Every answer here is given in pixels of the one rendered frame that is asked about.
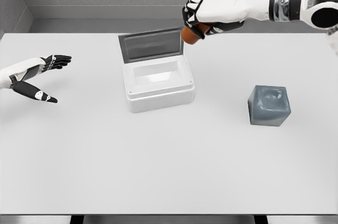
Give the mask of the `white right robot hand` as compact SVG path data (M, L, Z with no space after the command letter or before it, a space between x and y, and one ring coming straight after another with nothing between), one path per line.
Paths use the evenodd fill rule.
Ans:
M184 25L199 39L243 26L246 0L188 0L182 8Z

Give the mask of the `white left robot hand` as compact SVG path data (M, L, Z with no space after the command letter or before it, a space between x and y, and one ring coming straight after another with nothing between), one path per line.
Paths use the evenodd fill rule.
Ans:
M67 55L50 55L46 58L36 57L0 70L0 90L12 89L14 92L33 100L57 103L58 100L27 80L49 70L62 69L71 62Z

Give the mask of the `orange-brown cup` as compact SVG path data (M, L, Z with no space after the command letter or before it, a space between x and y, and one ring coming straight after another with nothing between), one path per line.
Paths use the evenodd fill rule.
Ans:
M206 33L210 30L211 26L210 24L206 23L198 23L193 25L202 35L197 35L192 31L191 28L188 26L185 26L181 30L181 38L182 40L190 45L195 44L198 40L203 40L205 38Z

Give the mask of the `white box with grey lid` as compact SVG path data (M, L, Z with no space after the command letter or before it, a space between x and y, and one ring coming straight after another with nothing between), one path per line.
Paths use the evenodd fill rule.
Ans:
M193 101L195 85L183 53L181 28L121 34L118 40L132 113Z

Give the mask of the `grey translucent cube container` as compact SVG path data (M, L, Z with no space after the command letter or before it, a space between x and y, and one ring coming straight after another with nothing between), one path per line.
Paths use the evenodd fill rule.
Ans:
M256 85L248 110L251 125L279 127L291 114L286 88Z

